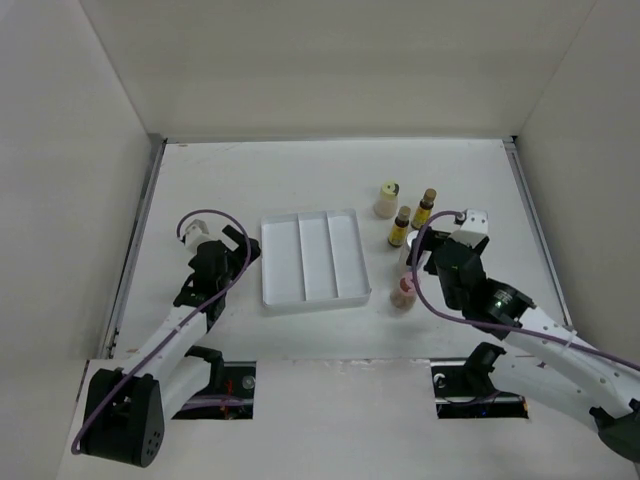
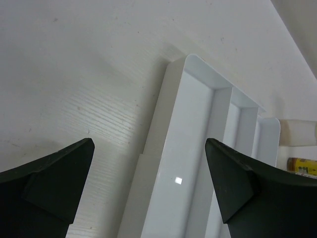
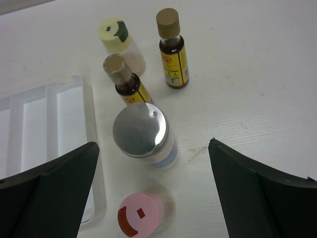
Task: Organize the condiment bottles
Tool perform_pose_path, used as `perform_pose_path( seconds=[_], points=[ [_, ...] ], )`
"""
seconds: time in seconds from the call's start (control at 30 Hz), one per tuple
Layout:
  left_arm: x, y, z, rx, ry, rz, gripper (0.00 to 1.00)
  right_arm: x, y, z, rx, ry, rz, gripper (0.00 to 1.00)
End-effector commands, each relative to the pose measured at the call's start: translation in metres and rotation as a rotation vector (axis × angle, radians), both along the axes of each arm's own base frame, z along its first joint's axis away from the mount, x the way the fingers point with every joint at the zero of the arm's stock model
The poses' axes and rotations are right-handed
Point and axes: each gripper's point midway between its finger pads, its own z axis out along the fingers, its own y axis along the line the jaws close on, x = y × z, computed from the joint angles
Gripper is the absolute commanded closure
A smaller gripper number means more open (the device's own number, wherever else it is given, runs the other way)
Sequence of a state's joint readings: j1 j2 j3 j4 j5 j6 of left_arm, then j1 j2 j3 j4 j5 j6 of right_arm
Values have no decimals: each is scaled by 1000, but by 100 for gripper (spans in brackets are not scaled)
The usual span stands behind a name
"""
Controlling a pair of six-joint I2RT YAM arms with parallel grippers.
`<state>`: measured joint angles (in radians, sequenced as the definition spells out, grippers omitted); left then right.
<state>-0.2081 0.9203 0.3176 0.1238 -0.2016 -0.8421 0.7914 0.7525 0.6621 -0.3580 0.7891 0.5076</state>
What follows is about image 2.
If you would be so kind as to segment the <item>white bottle silver cap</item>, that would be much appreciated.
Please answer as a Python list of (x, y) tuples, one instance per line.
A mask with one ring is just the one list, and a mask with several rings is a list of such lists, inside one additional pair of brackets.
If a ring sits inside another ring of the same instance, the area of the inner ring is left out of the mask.
[(305, 147), (317, 145), (317, 122), (280, 119), (279, 146)]

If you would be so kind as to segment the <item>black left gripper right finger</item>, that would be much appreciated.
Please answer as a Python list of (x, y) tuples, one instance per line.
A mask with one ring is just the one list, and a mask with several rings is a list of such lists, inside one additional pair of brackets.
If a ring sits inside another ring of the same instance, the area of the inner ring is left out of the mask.
[(207, 162), (223, 223), (233, 238), (314, 238), (317, 181), (209, 138)]

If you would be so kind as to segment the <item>small yellow brown-capped bottle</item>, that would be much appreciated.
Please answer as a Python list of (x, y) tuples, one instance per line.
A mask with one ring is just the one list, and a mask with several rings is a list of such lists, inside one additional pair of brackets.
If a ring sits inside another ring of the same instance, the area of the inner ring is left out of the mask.
[(317, 162), (302, 158), (288, 158), (287, 170), (312, 176), (317, 175)]

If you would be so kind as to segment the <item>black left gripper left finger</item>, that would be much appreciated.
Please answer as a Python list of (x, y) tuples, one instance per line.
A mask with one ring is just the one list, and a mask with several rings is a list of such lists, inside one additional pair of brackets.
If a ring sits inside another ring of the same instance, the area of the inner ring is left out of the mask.
[(84, 138), (0, 174), (2, 238), (64, 238), (73, 224), (95, 145)]

